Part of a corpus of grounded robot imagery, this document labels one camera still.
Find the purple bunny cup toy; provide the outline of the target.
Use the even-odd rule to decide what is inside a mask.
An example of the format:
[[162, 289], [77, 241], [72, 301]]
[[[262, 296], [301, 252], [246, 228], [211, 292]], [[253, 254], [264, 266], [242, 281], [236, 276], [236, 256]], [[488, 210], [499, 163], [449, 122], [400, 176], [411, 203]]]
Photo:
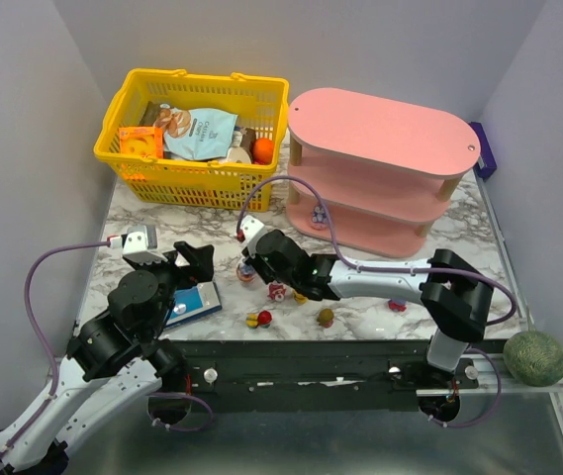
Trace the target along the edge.
[[245, 262], [241, 262], [236, 270], [236, 277], [241, 281], [241, 282], [251, 282], [254, 277], [256, 276], [256, 271], [248, 264], [246, 264]]

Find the purple bunny donut toy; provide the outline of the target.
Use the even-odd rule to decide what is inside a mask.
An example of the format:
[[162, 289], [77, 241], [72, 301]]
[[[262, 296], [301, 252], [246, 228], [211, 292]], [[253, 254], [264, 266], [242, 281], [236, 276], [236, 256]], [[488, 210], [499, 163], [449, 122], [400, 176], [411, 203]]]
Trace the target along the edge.
[[317, 231], [326, 230], [328, 228], [328, 216], [321, 205], [314, 207], [310, 218], [310, 227]]

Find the small purple bunny toy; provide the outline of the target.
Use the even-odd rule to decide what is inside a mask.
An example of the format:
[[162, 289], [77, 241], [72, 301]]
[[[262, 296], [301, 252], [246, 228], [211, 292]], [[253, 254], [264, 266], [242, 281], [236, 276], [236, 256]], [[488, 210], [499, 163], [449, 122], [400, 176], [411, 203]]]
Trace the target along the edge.
[[407, 302], [405, 300], [390, 299], [387, 302], [387, 306], [393, 312], [404, 312], [407, 309]]

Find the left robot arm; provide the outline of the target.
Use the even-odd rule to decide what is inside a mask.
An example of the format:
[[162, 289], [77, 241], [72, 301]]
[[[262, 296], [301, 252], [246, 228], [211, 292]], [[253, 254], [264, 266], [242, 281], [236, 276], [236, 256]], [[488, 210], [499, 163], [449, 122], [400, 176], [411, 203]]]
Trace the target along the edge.
[[143, 396], [197, 402], [188, 365], [162, 337], [176, 293], [214, 277], [214, 249], [178, 241], [161, 253], [124, 235], [131, 270], [107, 297], [106, 309], [82, 325], [34, 401], [0, 430], [0, 474], [60, 474], [70, 449]]

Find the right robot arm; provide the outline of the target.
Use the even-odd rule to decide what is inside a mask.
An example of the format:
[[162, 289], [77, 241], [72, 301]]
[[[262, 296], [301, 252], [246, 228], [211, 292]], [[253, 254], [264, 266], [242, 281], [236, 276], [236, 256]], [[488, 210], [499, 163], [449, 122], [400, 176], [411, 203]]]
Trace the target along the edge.
[[447, 249], [409, 263], [351, 260], [309, 254], [281, 231], [255, 225], [237, 240], [264, 282], [282, 283], [309, 300], [371, 297], [425, 307], [436, 324], [425, 359], [438, 370], [454, 372], [466, 348], [484, 337], [493, 282]]

